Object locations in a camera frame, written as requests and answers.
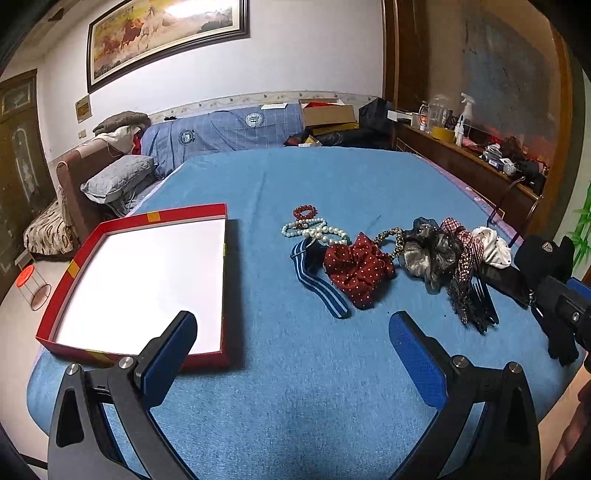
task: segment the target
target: red polka dot scrunchie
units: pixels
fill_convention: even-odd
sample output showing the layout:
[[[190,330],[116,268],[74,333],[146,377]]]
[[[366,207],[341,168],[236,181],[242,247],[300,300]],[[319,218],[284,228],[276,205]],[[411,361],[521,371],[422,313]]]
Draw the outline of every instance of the red polka dot scrunchie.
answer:
[[[392,258],[364,233],[353,245],[333,245],[324,253],[326,273],[337,288],[359,309],[373,306],[378,284],[395,275]]]

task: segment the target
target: floor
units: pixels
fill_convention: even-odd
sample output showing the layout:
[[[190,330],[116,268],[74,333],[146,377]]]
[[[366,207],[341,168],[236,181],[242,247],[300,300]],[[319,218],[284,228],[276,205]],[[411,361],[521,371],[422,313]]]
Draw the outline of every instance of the floor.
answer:
[[[36,266],[45,280],[55,287],[68,263],[38,262]],[[0,421],[21,453],[41,460],[47,460],[47,435],[28,414],[27,382],[39,353],[35,333],[45,306],[32,312],[14,286],[0,304],[0,365],[3,367],[0,370]],[[577,394],[589,380],[591,374],[582,368],[540,423],[542,478],[578,405]],[[46,472],[35,471],[41,479],[47,479]]]

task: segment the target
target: pearl necklace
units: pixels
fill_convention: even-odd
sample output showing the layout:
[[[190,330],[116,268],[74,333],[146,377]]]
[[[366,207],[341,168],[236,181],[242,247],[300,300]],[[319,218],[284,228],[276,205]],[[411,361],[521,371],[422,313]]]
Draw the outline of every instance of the pearl necklace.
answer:
[[[326,223],[324,225],[320,225],[315,228],[305,229],[302,232],[302,235],[305,238],[310,237],[313,240],[318,240],[326,245],[347,245],[350,241],[347,232],[344,230],[340,230],[334,226],[327,226]],[[341,237],[341,240],[334,240],[332,238],[328,238],[327,235],[338,235]]]
[[[303,232],[312,225],[318,225],[320,229],[326,226],[326,220],[323,218],[311,218],[309,220],[296,220],[295,222],[288,223],[281,228],[281,234],[284,237],[291,238],[294,236],[303,235]]]
[[[295,236],[304,236],[312,240],[318,240],[326,245],[347,245],[350,242],[347,232],[335,226],[328,226],[323,218],[312,218],[309,220],[296,220],[288,223],[281,228],[281,234],[284,237],[292,238]],[[328,238],[328,235],[337,235],[341,240]]]

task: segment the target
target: small stool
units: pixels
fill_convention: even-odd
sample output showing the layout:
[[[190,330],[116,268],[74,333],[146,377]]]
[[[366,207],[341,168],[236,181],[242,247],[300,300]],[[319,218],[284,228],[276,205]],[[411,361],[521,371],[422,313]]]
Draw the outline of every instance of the small stool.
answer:
[[[34,312],[43,306],[51,293],[51,285],[43,279],[35,265],[23,269],[17,277],[17,287]]]

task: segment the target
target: black hat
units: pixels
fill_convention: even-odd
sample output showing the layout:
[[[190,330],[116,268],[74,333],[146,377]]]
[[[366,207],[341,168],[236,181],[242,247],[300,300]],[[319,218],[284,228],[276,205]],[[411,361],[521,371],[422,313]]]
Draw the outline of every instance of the black hat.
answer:
[[[530,235],[515,254],[514,264],[535,290],[540,281],[550,275],[563,283],[573,275],[574,244],[565,236],[560,246],[538,235]]]

